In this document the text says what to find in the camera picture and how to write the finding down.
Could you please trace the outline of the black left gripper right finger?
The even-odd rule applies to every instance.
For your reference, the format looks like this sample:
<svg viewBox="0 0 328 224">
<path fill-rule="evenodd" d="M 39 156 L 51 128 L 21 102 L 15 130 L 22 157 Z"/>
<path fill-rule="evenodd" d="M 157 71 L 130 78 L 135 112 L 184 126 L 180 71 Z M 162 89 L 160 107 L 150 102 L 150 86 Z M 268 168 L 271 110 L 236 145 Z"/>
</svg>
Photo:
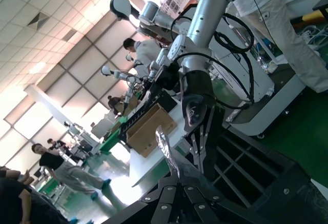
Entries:
<svg viewBox="0 0 328 224">
<path fill-rule="evenodd" d="M 259 223 L 259 216 L 202 187 L 185 186 L 186 207 L 200 223 Z"/>
</svg>

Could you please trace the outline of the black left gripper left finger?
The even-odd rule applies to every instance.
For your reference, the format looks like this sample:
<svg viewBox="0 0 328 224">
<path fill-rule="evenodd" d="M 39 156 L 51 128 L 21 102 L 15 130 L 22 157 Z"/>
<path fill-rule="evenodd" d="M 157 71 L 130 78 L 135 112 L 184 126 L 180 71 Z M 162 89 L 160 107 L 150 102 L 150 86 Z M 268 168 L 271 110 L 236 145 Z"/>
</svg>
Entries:
<svg viewBox="0 0 328 224">
<path fill-rule="evenodd" d="M 178 223 L 178 180 L 160 180 L 158 188 L 110 217 L 104 223 Z"/>
</svg>

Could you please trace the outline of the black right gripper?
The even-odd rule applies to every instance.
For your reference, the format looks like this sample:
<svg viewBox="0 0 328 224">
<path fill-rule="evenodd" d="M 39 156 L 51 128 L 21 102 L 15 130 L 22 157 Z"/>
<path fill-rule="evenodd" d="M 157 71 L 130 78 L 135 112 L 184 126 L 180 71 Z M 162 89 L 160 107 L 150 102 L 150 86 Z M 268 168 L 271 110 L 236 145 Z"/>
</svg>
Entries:
<svg viewBox="0 0 328 224">
<path fill-rule="evenodd" d="M 201 70 L 187 72 L 181 79 L 181 108 L 185 120 L 184 130 L 191 133 L 205 119 L 212 108 L 206 123 L 205 132 L 191 133 L 193 164 L 206 178 L 215 178 L 214 166 L 217 162 L 216 146 L 222 134 L 225 110 L 215 105 L 212 81 L 208 73 Z"/>
</svg>

